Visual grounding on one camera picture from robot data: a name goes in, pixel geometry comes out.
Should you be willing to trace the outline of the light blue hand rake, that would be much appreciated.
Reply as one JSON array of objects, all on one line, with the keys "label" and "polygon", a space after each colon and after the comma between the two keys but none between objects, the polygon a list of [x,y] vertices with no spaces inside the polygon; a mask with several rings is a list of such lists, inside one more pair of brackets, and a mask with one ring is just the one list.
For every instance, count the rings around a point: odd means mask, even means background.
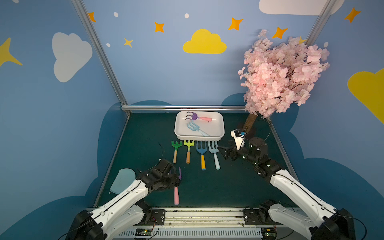
[{"label": "light blue hand rake", "polygon": [[218,142],[217,141],[208,141],[208,144],[209,144],[210,153],[212,153],[214,155],[216,170],[220,170],[221,166],[220,166],[218,155],[217,155],[217,153],[219,152]]}]

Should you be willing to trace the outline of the purple pink-handled hand rake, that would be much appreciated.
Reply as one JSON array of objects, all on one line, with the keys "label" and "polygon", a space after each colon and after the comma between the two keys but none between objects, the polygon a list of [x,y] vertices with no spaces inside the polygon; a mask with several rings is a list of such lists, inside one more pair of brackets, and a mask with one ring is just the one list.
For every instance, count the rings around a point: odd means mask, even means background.
[{"label": "purple pink-handled hand rake", "polygon": [[[179,182],[180,182],[182,179],[181,167],[179,167],[179,176],[178,177],[179,177]],[[175,204],[175,206],[178,206],[180,204],[178,187],[174,188],[174,204]]]}]

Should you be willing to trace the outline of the blue yellow-handled hand rake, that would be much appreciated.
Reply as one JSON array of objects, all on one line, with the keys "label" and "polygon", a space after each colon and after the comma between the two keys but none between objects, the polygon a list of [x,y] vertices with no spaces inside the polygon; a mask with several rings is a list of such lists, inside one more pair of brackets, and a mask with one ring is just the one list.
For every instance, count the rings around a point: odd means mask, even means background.
[{"label": "blue yellow-handled hand rake", "polygon": [[204,154],[207,152],[207,142],[206,141],[199,141],[197,142],[197,152],[201,154],[201,169],[202,171],[206,170],[206,162]]}]

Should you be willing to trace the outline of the lime green wooden-handled rake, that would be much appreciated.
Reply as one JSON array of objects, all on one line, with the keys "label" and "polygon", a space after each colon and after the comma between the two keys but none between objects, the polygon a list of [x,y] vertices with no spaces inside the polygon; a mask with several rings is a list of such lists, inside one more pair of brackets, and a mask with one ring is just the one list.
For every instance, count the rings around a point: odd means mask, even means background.
[{"label": "lime green wooden-handled rake", "polygon": [[191,160],[191,147],[195,145],[195,141],[184,140],[184,145],[188,147],[186,163],[190,164],[190,160]]}]

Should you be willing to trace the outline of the dark green wooden-handled rake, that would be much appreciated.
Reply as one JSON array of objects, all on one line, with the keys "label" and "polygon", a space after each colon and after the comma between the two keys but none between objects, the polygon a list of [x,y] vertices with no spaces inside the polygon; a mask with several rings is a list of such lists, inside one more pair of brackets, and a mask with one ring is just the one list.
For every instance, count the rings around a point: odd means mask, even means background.
[{"label": "dark green wooden-handled rake", "polygon": [[176,164],[177,163],[177,154],[178,154],[178,148],[180,148],[182,145],[183,145],[183,142],[182,141],[171,141],[171,145],[172,147],[174,148],[174,157],[173,157],[173,163]]}]

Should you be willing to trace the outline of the white plastic storage box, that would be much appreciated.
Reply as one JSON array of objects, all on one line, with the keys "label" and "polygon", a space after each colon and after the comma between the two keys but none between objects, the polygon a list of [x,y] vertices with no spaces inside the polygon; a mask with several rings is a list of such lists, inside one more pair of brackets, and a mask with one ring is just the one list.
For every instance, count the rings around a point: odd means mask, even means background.
[{"label": "white plastic storage box", "polygon": [[202,120],[193,121],[195,124],[200,126],[200,129],[210,135],[205,137],[197,131],[192,131],[187,127],[187,123],[191,120],[186,120],[187,112],[191,111],[181,111],[177,113],[175,120],[175,135],[179,140],[194,140],[194,141],[219,141],[225,134],[224,118],[222,114],[218,112],[202,112],[194,111],[201,117],[209,117],[213,120],[211,122],[206,122]]}]

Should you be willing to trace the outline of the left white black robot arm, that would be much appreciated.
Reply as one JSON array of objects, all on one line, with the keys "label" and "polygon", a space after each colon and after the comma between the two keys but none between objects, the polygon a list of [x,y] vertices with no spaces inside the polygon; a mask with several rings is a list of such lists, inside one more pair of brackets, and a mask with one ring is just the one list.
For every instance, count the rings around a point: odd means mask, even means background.
[{"label": "left white black robot arm", "polygon": [[123,230],[142,222],[150,207],[144,207],[143,199],[154,191],[174,189],[180,179],[174,165],[160,159],[153,168],[142,172],[124,191],[106,204],[76,215],[70,230],[64,234],[67,240],[112,240]]}]

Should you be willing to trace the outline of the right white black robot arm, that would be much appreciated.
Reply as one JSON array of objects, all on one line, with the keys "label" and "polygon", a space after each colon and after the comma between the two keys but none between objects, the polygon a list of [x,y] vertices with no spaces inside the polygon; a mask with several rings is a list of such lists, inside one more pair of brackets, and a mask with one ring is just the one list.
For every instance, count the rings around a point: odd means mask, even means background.
[{"label": "right white black robot arm", "polygon": [[276,201],[267,201],[259,206],[263,217],[285,225],[308,240],[356,239],[353,216],[345,209],[337,210],[299,183],[269,157],[268,145],[261,138],[252,138],[248,148],[232,145],[219,147],[219,151],[225,159],[241,158],[252,163],[260,177],[283,192],[305,213],[301,215]]}]

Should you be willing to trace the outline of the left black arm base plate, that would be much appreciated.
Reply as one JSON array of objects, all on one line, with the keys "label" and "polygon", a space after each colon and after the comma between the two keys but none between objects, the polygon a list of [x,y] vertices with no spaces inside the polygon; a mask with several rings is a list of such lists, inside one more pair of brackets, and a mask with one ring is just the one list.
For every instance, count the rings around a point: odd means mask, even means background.
[{"label": "left black arm base plate", "polygon": [[145,213],[143,218],[144,225],[153,225],[157,222],[157,225],[163,226],[165,224],[166,210],[164,209],[152,209]]}]

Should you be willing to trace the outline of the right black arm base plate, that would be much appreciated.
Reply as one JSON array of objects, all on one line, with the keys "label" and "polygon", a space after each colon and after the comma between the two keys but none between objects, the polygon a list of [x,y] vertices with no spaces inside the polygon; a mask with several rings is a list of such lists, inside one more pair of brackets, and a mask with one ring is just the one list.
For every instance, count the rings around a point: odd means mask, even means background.
[{"label": "right black arm base plate", "polygon": [[276,222],[273,221],[268,214],[267,210],[251,209],[245,208],[243,210],[245,225],[247,226],[256,226],[256,225],[275,225]]}]

